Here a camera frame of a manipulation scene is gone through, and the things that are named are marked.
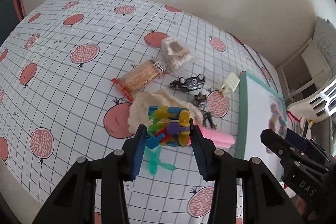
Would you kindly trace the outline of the white plastic chair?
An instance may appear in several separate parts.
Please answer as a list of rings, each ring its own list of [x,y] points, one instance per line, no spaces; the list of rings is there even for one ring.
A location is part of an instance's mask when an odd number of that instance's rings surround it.
[[[314,123],[329,118],[335,114],[335,82],[333,77],[311,96],[290,104],[287,111],[296,118],[304,118]]]

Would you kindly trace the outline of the black toy car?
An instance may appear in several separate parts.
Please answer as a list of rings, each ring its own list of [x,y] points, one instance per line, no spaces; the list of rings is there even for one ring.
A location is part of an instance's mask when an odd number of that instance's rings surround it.
[[[206,83],[206,78],[202,74],[198,74],[194,77],[179,77],[179,79],[172,81],[169,84],[174,90],[178,90],[180,92],[191,92],[194,90],[202,89]]]

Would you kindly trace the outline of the cream knitted cloth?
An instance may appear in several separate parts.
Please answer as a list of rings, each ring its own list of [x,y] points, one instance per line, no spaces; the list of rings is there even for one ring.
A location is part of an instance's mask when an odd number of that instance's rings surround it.
[[[196,106],[190,102],[181,101],[178,98],[169,95],[163,89],[160,89],[153,93],[140,92],[136,95],[129,110],[129,118],[127,119],[130,133],[135,133],[140,124],[144,124],[146,127],[151,124],[147,115],[150,106],[178,106],[187,108],[194,123],[203,123],[203,114]]]

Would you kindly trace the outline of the black gold robot figure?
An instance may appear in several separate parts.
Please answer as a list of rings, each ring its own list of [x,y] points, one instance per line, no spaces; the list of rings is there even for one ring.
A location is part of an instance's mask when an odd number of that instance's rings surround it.
[[[202,126],[207,127],[207,122],[209,122],[210,127],[215,130],[217,129],[217,125],[213,123],[213,116],[212,113],[207,110],[206,102],[207,97],[201,92],[193,96],[193,105],[198,108],[203,116]]]

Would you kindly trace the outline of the white grid pomegranate bedsheet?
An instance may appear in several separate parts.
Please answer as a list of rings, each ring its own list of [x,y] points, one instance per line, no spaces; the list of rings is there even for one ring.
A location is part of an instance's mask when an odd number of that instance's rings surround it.
[[[277,72],[260,53],[215,25],[148,0],[45,0],[1,45],[1,193],[23,223],[79,156],[100,159],[123,144],[129,101],[112,83],[149,59],[164,60],[161,40],[175,36],[195,60],[147,84],[181,101],[179,77],[202,74],[202,93],[219,102],[218,130],[238,134],[239,92],[219,98],[230,73],[249,72],[280,91]]]

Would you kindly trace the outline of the teal white storage box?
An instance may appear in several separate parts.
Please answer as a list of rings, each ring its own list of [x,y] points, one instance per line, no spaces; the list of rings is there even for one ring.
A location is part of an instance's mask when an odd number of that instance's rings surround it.
[[[256,156],[265,164],[272,160],[276,161],[276,155],[269,154],[261,143],[260,135],[268,128],[272,115],[271,104],[277,104],[278,109],[285,115],[283,96],[252,73],[244,72],[240,76],[239,98],[239,126],[235,157],[248,160]]]

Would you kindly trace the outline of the colourful plastic block toy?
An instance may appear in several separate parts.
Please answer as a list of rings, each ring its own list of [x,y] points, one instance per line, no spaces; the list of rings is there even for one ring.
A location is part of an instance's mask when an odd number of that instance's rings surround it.
[[[159,145],[186,147],[190,141],[190,112],[187,108],[149,106],[146,146],[154,149]]]

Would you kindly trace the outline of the white shelf unit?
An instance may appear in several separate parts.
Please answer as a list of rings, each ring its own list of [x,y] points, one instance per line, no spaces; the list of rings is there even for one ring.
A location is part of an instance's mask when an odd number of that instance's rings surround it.
[[[307,89],[315,92],[331,78],[331,68],[313,39],[309,39],[287,61],[276,68],[286,102],[303,97]]]

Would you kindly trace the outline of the cotton swabs plastic bag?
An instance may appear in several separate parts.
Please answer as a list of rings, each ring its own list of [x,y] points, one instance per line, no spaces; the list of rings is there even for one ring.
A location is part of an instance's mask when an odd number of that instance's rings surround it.
[[[161,50],[170,72],[180,71],[192,63],[196,57],[194,51],[180,42],[179,38],[173,36],[161,40]]]

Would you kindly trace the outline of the cream plastic hair claw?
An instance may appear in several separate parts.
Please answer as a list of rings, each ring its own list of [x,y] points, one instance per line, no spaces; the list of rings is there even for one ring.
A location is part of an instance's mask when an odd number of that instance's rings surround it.
[[[234,72],[230,72],[225,80],[217,84],[216,90],[218,90],[222,95],[231,94],[236,90],[239,83],[239,77]]]

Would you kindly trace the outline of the teal plastic connector toy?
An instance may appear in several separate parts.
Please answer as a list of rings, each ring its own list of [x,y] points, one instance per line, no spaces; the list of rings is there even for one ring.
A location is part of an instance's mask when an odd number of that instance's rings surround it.
[[[161,154],[161,146],[158,146],[154,149],[145,148],[145,153],[148,156],[148,170],[151,175],[155,175],[157,173],[158,167],[162,167],[166,170],[174,171],[176,170],[175,165],[162,162],[160,157]]]

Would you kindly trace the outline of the toothpick pack red edges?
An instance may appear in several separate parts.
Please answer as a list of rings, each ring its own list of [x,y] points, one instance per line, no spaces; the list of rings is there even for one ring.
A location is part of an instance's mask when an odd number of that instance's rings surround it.
[[[163,63],[157,59],[149,59],[136,66],[122,77],[113,78],[112,83],[120,89],[130,102],[133,102],[137,92],[166,73],[167,69]]]

